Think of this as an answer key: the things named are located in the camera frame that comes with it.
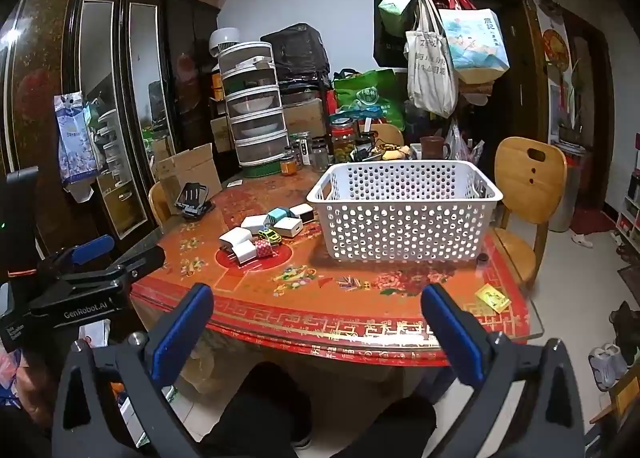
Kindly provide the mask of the white charger adapter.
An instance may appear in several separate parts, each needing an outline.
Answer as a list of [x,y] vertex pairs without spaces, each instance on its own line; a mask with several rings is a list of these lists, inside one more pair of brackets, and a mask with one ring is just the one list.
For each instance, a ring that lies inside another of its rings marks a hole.
[[231,252],[239,265],[244,265],[257,258],[257,248],[254,242],[247,239],[231,247]]
[[242,244],[242,242],[252,239],[253,235],[250,230],[243,227],[233,227],[219,236],[219,243],[221,250],[230,252],[237,244]]

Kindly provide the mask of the white charger box back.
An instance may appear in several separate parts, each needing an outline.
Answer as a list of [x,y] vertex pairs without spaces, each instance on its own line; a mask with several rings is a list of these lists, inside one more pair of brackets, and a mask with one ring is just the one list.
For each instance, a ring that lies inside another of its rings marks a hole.
[[269,227],[269,215],[258,214],[247,216],[242,221],[241,227],[244,228],[244,230],[249,230],[253,235],[257,235],[261,230]]

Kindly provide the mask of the pink checkered cube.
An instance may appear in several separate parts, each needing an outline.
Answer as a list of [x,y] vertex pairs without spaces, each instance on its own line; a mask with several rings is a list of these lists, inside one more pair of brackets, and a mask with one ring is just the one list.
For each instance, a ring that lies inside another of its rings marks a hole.
[[273,246],[268,240],[256,239],[254,241],[254,246],[257,259],[267,259],[274,255]]

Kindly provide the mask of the yellow green toy car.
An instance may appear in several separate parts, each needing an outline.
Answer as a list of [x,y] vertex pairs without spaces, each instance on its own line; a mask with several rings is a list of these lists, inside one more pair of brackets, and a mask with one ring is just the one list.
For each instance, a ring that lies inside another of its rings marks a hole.
[[270,227],[258,230],[257,235],[260,239],[268,241],[272,246],[282,244],[282,236]]

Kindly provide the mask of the teal white small box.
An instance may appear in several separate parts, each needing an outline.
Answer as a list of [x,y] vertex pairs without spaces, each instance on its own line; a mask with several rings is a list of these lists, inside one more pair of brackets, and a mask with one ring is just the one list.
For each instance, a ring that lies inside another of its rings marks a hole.
[[267,213],[266,224],[273,226],[284,218],[295,218],[295,214],[288,208],[276,207]]

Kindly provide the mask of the white black small box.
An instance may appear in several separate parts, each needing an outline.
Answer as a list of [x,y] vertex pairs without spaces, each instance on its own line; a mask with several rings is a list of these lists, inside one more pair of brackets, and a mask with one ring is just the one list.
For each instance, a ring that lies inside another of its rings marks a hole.
[[314,220],[314,208],[310,204],[298,204],[290,209],[292,215],[299,218],[304,224]]

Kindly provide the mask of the white perforated plastic basket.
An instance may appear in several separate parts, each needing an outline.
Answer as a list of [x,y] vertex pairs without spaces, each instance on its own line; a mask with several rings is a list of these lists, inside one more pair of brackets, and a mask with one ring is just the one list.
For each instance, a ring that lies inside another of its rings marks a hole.
[[348,262],[474,260],[501,200],[459,160],[334,164],[307,195],[329,255]]

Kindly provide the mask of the white charger adapter front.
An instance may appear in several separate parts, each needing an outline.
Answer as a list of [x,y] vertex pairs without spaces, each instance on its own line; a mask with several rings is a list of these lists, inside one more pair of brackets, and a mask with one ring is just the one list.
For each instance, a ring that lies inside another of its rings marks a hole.
[[254,242],[247,239],[231,247],[231,252],[239,265],[244,265],[257,258],[257,248]]

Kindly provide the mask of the yellow red card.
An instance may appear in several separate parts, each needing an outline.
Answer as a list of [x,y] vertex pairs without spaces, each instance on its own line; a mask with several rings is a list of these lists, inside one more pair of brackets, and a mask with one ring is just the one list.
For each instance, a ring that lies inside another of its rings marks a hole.
[[478,289],[475,295],[498,314],[504,312],[511,305],[511,300],[507,296],[489,284]]

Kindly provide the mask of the dark wooden glass cabinet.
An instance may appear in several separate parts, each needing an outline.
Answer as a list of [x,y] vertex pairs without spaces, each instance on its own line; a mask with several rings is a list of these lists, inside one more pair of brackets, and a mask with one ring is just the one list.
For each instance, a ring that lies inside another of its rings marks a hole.
[[[219,12],[198,0],[18,0],[1,30],[1,166],[39,171],[35,243],[47,256],[100,235],[123,252],[155,227],[157,161],[214,139]],[[98,172],[64,183],[56,96],[86,105]]]

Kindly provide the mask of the wooden chair right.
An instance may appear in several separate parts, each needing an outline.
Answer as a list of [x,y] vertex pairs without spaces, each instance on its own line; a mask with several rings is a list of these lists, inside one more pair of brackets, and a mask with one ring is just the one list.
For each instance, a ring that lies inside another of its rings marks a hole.
[[[564,194],[567,162],[552,145],[511,136],[496,151],[495,179],[503,194],[503,215],[496,235],[510,256],[523,288],[533,287],[544,258],[549,223]],[[511,215],[536,227],[533,244],[508,231]]]

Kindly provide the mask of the white plastic bag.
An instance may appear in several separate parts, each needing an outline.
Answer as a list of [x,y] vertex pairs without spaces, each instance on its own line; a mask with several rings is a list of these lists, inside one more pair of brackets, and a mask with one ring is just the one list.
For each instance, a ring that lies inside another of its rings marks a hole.
[[480,140],[477,144],[469,143],[465,140],[456,119],[451,120],[445,144],[447,146],[445,149],[447,160],[467,161],[476,166],[480,162],[480,157],[483,155],[485,147],[484,140]]

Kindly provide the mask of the brown ceramic mug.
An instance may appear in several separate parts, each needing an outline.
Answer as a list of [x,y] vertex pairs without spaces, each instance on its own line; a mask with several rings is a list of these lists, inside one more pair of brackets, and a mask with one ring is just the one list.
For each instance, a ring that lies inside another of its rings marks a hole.
[[447,160],[451,148],[441,136],[424,136],[420,138],[422,160]]

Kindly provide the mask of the black wrapped bundle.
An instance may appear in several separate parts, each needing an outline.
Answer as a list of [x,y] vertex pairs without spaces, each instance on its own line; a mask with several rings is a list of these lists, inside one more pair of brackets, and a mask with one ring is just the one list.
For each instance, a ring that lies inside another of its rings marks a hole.
[[262,36],[271,45],[280,81],[318,78],[329,74],[330,63],[320,32],[308,24],[296,24]]

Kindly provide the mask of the white canvas tote bag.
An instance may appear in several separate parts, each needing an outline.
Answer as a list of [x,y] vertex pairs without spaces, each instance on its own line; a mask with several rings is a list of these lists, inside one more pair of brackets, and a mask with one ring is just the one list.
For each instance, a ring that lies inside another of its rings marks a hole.
[[448,119],[457,107],[458,78],[433,0],[416,0],[416,19],[406,32],[406,54],[410,102]]

